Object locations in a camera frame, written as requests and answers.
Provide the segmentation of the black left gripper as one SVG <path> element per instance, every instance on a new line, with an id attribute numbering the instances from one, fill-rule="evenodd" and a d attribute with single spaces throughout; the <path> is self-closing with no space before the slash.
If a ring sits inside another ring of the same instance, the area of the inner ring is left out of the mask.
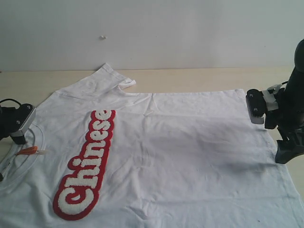
<path id="1" fill-rule="evenodd" d="M 15 107 L 0 107 L 0 139 L 7 138 L 18 130 Z"/>

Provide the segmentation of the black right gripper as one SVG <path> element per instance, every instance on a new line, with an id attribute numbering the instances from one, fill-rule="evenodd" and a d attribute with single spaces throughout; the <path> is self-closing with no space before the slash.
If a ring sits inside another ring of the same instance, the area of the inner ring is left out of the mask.
<path id="1" fill-rule="evenodd" d="M 274 97 L 278 108 L 266 112 L 265 128 L 279 131 L 275 162 L 286 164 L 304 154 L 304 103 L 299 97 L 291 99 L 283 88 Z"/>

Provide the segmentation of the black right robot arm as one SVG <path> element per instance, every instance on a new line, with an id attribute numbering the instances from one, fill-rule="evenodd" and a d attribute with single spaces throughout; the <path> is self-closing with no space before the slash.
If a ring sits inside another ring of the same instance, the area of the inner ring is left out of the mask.
<path id="1" fill-rule="evenodd" d="M 294 52 L 294 69 L 284 89 L 275 95 L 278 108 L 266 112 L 267 129 L 277 128 L 275 162 L 286 164 L 304 153 L 304 41 Z"/>

